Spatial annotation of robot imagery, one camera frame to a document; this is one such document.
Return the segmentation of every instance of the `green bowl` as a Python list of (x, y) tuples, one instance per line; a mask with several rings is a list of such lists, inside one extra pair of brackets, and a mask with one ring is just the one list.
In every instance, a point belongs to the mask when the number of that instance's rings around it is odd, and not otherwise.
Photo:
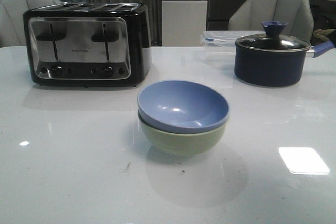
[(176, 156), (194, 156), (210, 150), (221, 140), (227, 121), (221, 126), (197, 134), (161, 131), (146, 124), (138, 115), (143, 133), (159, 150)]

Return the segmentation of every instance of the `four-slice toaster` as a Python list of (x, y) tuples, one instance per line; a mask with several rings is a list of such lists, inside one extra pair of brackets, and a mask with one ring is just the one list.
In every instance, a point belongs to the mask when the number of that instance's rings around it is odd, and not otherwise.
[(32, 80), (46, 86), (136, 86), (151, 63), (148, 8), (141, 3), (61, 3), (28, 10)]

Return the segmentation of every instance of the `lid knob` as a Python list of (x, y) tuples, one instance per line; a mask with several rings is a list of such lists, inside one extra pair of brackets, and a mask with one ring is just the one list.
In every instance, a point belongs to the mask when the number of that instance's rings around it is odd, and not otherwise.
[(261, 22), (265, 33), (269, 37), (278, 37), (282, 30), (288, 25), (288, 23), (282, 23), (280, 21), (263, 21)]

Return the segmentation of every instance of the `chair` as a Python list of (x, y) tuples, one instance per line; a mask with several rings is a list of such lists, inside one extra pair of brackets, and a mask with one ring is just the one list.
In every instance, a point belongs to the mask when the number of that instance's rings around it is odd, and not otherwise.
[(60, 0), (0, 0), (0, 47), (25, 46), (23, 13)]
[(310, 41), (314, 21), (308, 0), (247, 0), (229, 20), (229, 30), (263, 30), (262, 21), (289, 24), (281, 34)]

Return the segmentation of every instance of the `bowl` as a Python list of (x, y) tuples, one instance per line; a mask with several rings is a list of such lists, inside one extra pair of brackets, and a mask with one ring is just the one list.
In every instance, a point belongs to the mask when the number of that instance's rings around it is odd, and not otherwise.
[(141, 129), (147, 139), (159, 150), (175, 156), (194, 156), (210, 150), (221, 140), (227, 121), (221, 126), (203, 133), (177, 134), (158, 130), (139, 116)]
[(189, 81), (160, 81), (138, 95), (142, 120), (161, 131), (177, 134), (208, 132), (223, 125), (229, 106), (215, 90)]

